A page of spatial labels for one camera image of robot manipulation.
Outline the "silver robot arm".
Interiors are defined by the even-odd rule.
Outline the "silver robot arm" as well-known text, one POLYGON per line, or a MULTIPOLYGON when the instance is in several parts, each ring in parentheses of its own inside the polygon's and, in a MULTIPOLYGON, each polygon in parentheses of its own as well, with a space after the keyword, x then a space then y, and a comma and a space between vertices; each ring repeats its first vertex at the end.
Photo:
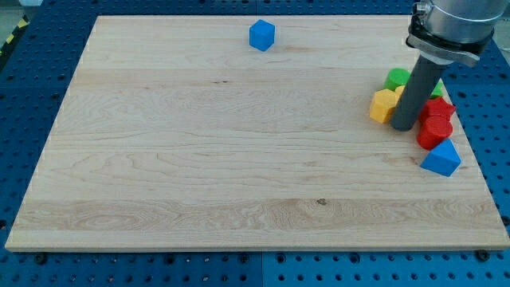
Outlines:
POLYGON ((406 44, 432 61, 475 66, 509 0, 421 0, 413 4, 406 44))

